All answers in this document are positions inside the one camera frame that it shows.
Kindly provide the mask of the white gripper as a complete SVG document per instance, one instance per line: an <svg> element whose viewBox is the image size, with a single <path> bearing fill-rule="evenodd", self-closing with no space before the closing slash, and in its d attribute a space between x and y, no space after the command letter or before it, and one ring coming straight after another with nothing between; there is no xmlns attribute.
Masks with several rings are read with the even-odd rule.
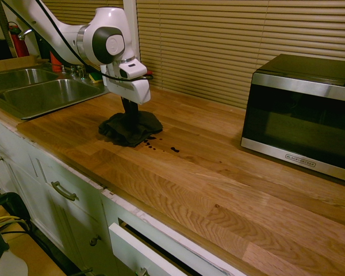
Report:
<svg viewBox="0 0 345 276"><path fill-rule="evenodd" d="M136 58L130 58L101 65L100 68L103 74L114 78L102 77L108 90L122 97L124 118L128 121L131 115L131 120L136 122L139 115L138 104L144 104L151 99L150 85L144 77L147 73L146 66Z"/></svg>

